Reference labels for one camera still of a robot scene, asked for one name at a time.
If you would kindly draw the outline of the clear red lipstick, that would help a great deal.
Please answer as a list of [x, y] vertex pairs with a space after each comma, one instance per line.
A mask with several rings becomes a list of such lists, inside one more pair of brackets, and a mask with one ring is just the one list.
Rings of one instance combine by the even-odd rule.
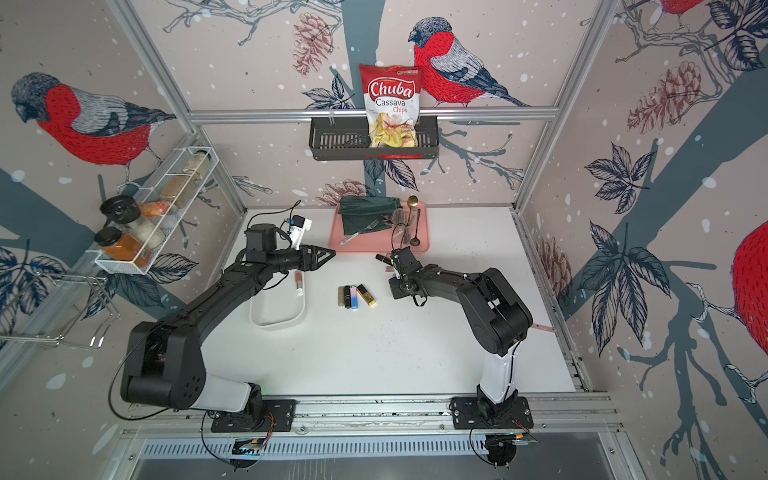
[[300, 271], [295, 272], [295, 284], [296, 284], [296, 292], [298, 295], [303, 294], [303, 274]]

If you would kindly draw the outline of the white storage box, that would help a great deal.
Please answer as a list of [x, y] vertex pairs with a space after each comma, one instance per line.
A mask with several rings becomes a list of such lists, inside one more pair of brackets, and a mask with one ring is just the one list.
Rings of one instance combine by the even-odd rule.
[[250, 300], [249, 318], [253, 325], [262, 330], [280, 330], [294, 327], [303, 322], [307, 315], [305, 274], [303, 294], [298, 295], [295, 271], [274, 289], [262, 291]]

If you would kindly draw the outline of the black gold lip gloss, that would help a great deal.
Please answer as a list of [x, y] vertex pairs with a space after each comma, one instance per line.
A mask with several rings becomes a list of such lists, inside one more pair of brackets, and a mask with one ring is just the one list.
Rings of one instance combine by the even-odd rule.
[[389, 256], [387, 256], [387, 255], [383, 255], [383, 254], [376, 254], [376, 255], [375, 255], [375, 258], [376, 258], [378, 261], [380, 261], [380, 262], [382, 262], [382, 263], [384, 263], [384, 264], [386, 264], [386, 265], [388, 265], [388, 266], [391, 266], [391, 267], [393, 267], [393, 266], [394, 266], [393, 260], [392, 260], [392, 259], [391, 259]]

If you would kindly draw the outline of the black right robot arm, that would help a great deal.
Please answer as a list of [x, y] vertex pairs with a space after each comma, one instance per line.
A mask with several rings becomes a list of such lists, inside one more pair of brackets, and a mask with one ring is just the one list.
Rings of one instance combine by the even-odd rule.
[[523, 405], [515, 381], [517, 348], [533, 326], [529, 308], [496, 268], [481, 273], [422, 265], [411, 249], [394, 249], [376, 259], [394, 271], [388, 280], [394, 299], [411, 298], [422, 307], [431, 298], [461, 306], [477, 343], [484, 349], [483, 370], [476, 389], [480, 417], [490, 425], [512, 422], [530, 428], [530, 410]]

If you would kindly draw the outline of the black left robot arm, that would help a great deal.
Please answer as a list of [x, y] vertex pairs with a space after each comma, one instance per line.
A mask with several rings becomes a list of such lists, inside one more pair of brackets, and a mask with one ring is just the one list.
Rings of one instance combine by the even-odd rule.
[[122, 363], [120, 397], [133, 404], [169, 410], [202, 410], [262, 416], [256, 384], [207, 371], [202, 345], [234, 310], [265, 289], [276, 274], [316, 271], [336, 252], [315, 245], [289, 245], [291, 236], [274, 224], [245, 231], [246, 246], [220, 278], [184, 309], [130, 333]]

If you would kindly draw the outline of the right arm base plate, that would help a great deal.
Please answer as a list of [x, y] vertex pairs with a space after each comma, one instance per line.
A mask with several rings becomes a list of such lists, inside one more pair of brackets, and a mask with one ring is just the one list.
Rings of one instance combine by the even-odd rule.
[[534, 427], [528, 399], [522, 396], [510, 397], [501, 404], [492, 404], [486, 398], [453, 397], [448, 407], [456, 430]]

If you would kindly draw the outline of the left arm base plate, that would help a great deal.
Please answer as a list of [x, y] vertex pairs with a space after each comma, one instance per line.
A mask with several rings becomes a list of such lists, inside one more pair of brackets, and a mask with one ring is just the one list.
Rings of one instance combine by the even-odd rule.
[[294, 399], [260, 400], [256, 411], [250, 406], [243, 412], [213, 412], [213, 433], [289, 432], [295, 417]]

